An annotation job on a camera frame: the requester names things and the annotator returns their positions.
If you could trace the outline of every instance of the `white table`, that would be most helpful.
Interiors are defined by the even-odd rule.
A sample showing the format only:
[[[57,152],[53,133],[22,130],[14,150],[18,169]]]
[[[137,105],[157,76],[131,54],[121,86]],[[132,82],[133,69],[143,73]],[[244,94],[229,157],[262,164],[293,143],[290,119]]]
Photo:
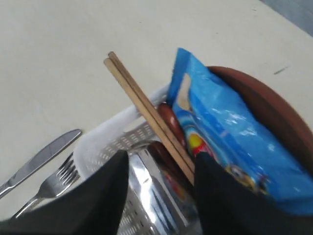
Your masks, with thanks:
[[[0,32],[0,183],[60,134],[131,104],[103,65],[111,50],[149,94],[170,81],[184,47],[259,78],[313,127],[313,39],[258,0],[7,0]],[[1,199],[0,219],[73,148]]]

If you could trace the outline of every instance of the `knife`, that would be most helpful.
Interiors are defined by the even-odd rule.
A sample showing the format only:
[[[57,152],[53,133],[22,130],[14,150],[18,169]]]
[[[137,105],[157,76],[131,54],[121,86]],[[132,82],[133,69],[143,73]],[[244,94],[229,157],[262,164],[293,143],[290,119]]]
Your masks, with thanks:
[[[73,143],[80,135],[82,130],[71,130],[40,150],[32,159],[25,163],[6,183],[0,186],[0,199],[13,190],[16,186],[34,174],[51,159],[61,153],[66,147]]]

